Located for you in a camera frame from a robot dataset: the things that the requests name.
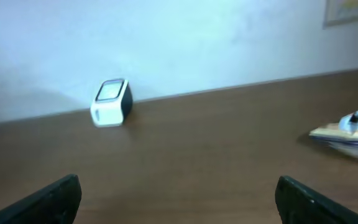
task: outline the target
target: brown table surface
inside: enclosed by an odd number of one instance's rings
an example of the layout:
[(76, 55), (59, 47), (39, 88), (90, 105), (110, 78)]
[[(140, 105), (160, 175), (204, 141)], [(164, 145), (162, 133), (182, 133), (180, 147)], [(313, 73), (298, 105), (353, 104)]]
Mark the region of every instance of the brown table surface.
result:
[(358, 160), (307, 137), (357, 109), (358, 71), (0, 124), (0, 209), (74, 173), (75, 223), (281, 223), (281, 175), (358, 212)]

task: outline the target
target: small white speaker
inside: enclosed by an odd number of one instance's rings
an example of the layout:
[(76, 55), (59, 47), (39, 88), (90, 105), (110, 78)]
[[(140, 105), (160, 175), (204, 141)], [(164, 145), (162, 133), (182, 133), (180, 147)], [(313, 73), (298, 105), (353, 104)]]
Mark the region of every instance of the small white speaker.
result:
[(133, 104), (128, 80), (105, 81), (91, 105), (91, 116), (97, 127), (121, 125)]

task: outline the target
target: framed picture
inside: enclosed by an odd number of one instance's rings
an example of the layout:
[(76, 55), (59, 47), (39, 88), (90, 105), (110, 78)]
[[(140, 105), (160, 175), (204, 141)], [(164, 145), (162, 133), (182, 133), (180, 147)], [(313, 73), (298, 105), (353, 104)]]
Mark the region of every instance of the framed picture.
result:
[(358, 21), (358, 0), (327, 0), (325, 25)]

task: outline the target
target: toy boat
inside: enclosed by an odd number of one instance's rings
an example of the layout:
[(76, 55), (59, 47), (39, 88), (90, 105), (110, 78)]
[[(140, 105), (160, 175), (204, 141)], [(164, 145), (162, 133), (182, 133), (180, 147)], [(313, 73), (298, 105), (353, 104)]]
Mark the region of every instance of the toy boat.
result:
[(358, 158), (358, 111), (310, 132), (313, 139), (326, 142), (345, 154)]

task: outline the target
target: black object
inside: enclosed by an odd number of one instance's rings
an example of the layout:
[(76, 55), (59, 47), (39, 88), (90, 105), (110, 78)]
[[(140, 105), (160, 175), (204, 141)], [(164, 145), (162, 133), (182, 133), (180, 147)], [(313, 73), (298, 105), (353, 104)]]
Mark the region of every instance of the black object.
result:
[(0, 211), (0, 224), (71, 224), (81, 201), (78, 176), (70, 174)]
[(358, 214), (291, 177), (280, 177), (275, 199), (283, 224), (358, 224)]
[(124, 119), (126, 119), (129, 115), (129, 112), (131, 112), (133, 102), (134, 100), (132, 99), (131, 88), (129, 88), (128, 83), (128, 86), (125, 89), (124, 96), (122, 96), (121, 101), (122, 115), (124, 116)]
[(352, 116), (351, 116), (351, 119), (349, 120), (350, 123), (354, 123), (354, 124), (357, 124), (358, 123), (358, 114), (357, 113), (354, 113)]

